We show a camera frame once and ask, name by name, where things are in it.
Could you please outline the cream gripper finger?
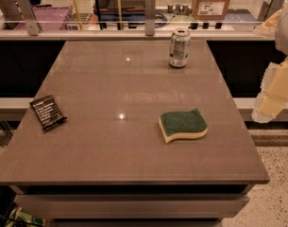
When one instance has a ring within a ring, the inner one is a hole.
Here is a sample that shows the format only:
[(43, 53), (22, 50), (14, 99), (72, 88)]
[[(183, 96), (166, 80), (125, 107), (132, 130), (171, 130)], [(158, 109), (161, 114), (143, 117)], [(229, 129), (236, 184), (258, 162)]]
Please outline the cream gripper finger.
[(252, 119), (268, 123), (275, 119), (288, 104), (288, 60), (281, 64), (270, 62), (256, 97)]
[(278, 10), (277, 12), (272, 14), (266, 21), (256, 26), (253, 29), (253, 33), (264, 38), (274, 39), (280, 14), (281, 10)]

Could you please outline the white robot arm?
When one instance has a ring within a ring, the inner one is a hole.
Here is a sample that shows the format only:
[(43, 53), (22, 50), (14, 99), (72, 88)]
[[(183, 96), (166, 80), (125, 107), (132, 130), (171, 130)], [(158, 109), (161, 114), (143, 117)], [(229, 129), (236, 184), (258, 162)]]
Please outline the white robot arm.
[(275, 47), (286, 56), (280, 64), (270, 62), (265, 69), (251, 114), (255, 122), (268, 123), (288, 104), (288, 0), (254, 32), (274, 38)]

